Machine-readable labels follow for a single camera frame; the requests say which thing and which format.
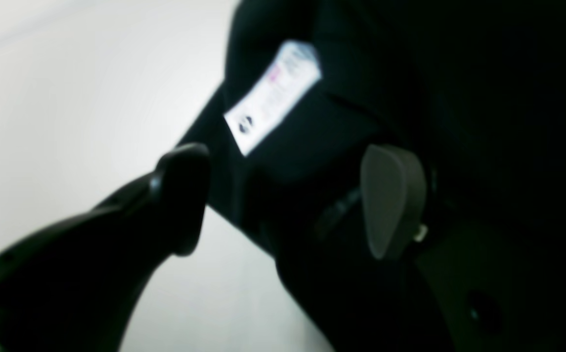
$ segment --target white label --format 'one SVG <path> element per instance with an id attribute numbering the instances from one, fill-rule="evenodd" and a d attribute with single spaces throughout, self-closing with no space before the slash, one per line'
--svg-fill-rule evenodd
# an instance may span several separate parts
<path id="1" fill-rule="evenodd" d="M 242 154 L 248 155 L 276 129 L 321 77 L 311 44 L 284 42 L 257 84 L 224 114 Z"/>

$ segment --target white background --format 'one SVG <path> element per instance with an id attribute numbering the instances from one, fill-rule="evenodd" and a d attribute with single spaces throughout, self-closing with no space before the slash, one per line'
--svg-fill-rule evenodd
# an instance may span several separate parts
<path id="1" fill-rule="evenodd" d="M 153 169 L 222 81 L 236 5 L 0 0 L 0 250 Z M 196 252 L 156 272 L 122 346 L 331 350 L 274 261 L 211 209 Z"/>

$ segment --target black fabric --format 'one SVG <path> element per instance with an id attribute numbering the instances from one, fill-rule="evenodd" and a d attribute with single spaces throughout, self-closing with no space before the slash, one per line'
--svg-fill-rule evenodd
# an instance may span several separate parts
<path id="1" fill-rule="evenodd" d="M 223 114 L 288 39 L 316 47 L 323 79 L 244 157 Z M 208 145 L 209 204 L 276 259 L 338 350 L 450 348 L 419 274 L 370 260 L 359 209 L 321 246 L 306 229 L 359 185 L 365 147 L 386 142 L 416 153 L 429 182 L 437 170 L 428 189 L 566 267 L 566 1 L 245 0 L 225 80 L 180 142 Z M 428 323 L 409 339 L 415 306 Z"/>

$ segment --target sticker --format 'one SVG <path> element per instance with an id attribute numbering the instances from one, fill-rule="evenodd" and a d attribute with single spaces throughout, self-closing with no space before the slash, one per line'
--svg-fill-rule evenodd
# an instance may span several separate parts
<path id="1" fill-rule="evenodd" d="M 286 41 L 246 96 L 224 114 L 243 156 L 263 141 L 322 77 L 311 44 Z"/>

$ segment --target car seat label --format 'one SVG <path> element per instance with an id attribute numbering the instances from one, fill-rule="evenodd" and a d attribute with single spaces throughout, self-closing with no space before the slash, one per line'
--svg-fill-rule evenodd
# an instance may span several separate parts
<path id="1" fill-rule="evenodd" d="M 248 156 L 278 127 L 322 77 L 315 48 L 284 42 L 265 74 L 236 106 L 224 114 L 233 138 Z"/>

